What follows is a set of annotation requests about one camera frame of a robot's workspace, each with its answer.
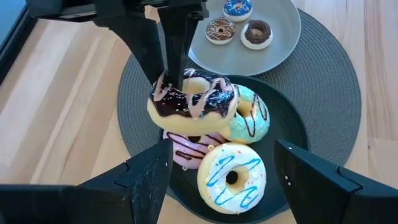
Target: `wooden table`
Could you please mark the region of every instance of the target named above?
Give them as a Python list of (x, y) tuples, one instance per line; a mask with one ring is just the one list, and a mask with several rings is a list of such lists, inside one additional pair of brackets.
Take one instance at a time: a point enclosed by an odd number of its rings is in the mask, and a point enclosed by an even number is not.
[[(398, 1), (294, 2), (337, 37), (358, 75), (362, 120), (347, 168), (398, 187)], [(40, 21), (0, 87), (1, 183), (79, 184), (128, 159), (116, 95), (129, 56), (92, 23)], [(205, 223), (166, 197), (159, 223), (188, 222)], [(295, 221), (287, 211), (266, 223)]]

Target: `chocolate glazed donut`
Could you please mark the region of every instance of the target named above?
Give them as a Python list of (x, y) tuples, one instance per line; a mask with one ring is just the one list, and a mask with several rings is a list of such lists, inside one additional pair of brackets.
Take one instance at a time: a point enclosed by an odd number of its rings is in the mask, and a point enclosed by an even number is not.
[(183, 93), (172, 87), (166, 73), (160, 76), (150, 93), (150, 99), (160, 116), (178, 114), (198, 120), (212, 111), (219, 113), (222, 117), (228, 114), (229, 105), (236, 97), (230, 80), (204, 70), (192, 68), (185, 70), (184, 80), (196, 77), (203, 78), (209, 83), (210, 88), (204, 93)]
[(249, 27), (244, 33), (246, 39), (252, 44), (264, 43), (270, 35), (271, 28), (269, 24), (260, 20), (250, 20)]

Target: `round woven placemat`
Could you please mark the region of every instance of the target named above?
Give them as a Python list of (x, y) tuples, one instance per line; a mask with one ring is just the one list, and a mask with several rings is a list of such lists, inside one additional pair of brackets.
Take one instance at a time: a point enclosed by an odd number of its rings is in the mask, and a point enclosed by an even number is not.
[[(296, 49), (281, 65), (256, 77), (284, 93), (298, 109), (308, 130), (310, 150), (343, 165), (355, 144), (361, 119), (356, 74), (334, 36), (305, 12), (300, 11), (300, 17), (302, 33)], [(164, 46), (160, 25), (159, 35)], [(192, 61), (187, 67), (198, 68)], [(159, 128), (146, 110), (151, 88), (131, 56), (119, 86), (118, 117), (132, 156), (159, 141)]]

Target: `black plate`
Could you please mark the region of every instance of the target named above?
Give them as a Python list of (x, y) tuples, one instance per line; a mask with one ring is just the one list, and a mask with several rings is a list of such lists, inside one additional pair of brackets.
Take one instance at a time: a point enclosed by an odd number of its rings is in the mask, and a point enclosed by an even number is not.
[(271, 125), (267, 135), (259, 142), (250, 144), (266, 166), (267, 185), (261, 201), (252, 209), (239, 215), (225, 215), (211, 209), (200, 197), (197, 186), (197, 170), (182, 170), (173, 163), (170, 188), (177, 200), (198, 217), (212, 223), (259, 223), (273, 217), (287, 204), (279, 185), (274, 164), (274, 141), (284, 139), (296, 146), (308, 149), (305, 126), (297, 110), (279, 91), (267, 83), (251, 77), (230, 75), (231, 82), (246, 86), (257, 93), (266, 103), (271, 114)]

